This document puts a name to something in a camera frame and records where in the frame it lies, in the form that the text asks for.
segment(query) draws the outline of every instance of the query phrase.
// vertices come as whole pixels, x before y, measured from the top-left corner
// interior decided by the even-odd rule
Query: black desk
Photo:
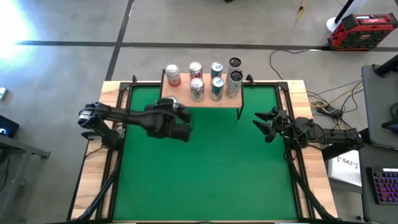
[[[360,132],[363,141],[398,149],[398,134],[381,128],[382,123],[392,119],[389,109],[398,102],[398,73],[391,72],[382,78],[374,73],[372,66],[364,65],[362,79],[368,116],[368,128]]]
[[[375,203],[371,183],[366,174],[367,167],[398,168],[398,151],[365,144],[359,150],[362,180],[362,204],[365,220],[382,224],[398,222],[398,205],[378,205]]]

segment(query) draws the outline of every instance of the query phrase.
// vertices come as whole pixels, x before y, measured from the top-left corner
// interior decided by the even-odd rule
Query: concrete floor
[[[2,0],[0,26],[0,86],[10,90],[0,103],[0,113],[20,124],[18,140],[52,151],[51,158],[33,159],[26,174],[28,186],[17,198],[9,223],[61,222],[67,212],[87,144],[78,127],[77,112],[98,99],[114,47],[8,46],[12,40],[115,42],[128,0]],[[124,42],[317,45],[330,35],[328,18],[336,16],[338,1],[309,1],[295,23],[301,0],[136,0]],[[398,16],[394,0],[368,0],[361,12]],[[398,31],[382,47],[398,47]],[[122,47],[112,80],[158,80],[166,63],[177,62],[183,72],[193,60],[205,72],[210,63],[231,57],[243,61],[244,73],[258,80],[276,80],[269,66],[270,50],[168,49]],[[285,79],[305,80],[307,90],[320,92],[361,79],[361,66],[384,63],[393,52],[319,52],[298,55],[277,52],[273,66]],[[325,93],[331,100],[345,89]],[[355,128],[367,127],[363,95],[359,109],[345,114]],[[333,105],[341,105],[339,100]],[[352,101],[348,110],[354,107]],[[334,124],[323,117],[315,121],[326,128]],[[359,194],[333,189],[339,217],[361,215]]]

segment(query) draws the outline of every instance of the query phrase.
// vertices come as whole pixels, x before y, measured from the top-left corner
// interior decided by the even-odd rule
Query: green tabletop
[[[143,110],[159,91],[134,87],[131,109]],[[245,86],[240,120],[234,109],[191,108],[189,142],[129,126],[114,220],[296,220],[283,140],[265,143],[252,123],[273,106],[273,86]]]

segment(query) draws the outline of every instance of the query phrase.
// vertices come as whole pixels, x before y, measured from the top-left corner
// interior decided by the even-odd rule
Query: soda can
[[[194,78],[203,78],[203,67],[200,62],[192,62],[189,65],[189,76],[191,80]]]
[[[227,83],[229,82],[229,76],[231,75],[231,73],[233,71],[238,71],[241,68],[242,62],[241,62],[241,59],[239,59],[239,58],[231,58],[229,60],[228,64],[229,64],[229,66],[228,66],[228,74],[226,76]]]
[[[201,78],[191,80],[191,98],[195,102],[201,102],[205,99],[205,83]]]
[[[220,101],[223,97],[224,80],[221,77],[216,77],[211,81],[211,98],[215,101]]]
[[[236,98],[241,89],[243,75],[240,71],[233,71],[229,76],[228,88],[226,89],[226,96],[228,98]]]
[[[216,77],[221,77],[221,74],[223,73],[223,65],[219,62],[214,62],[211,64],[211,81],[213,81],[214,78]]]
[[[166,75],[169,85],[172,87],[179,86],[181,84],[180,69],[175,63],[169,63],[166,65]]]

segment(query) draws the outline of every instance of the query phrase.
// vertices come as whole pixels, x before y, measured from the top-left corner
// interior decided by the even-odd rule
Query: keyboard
[[[398,205],[398,169],[366,168],[374,199],[380,205]]]

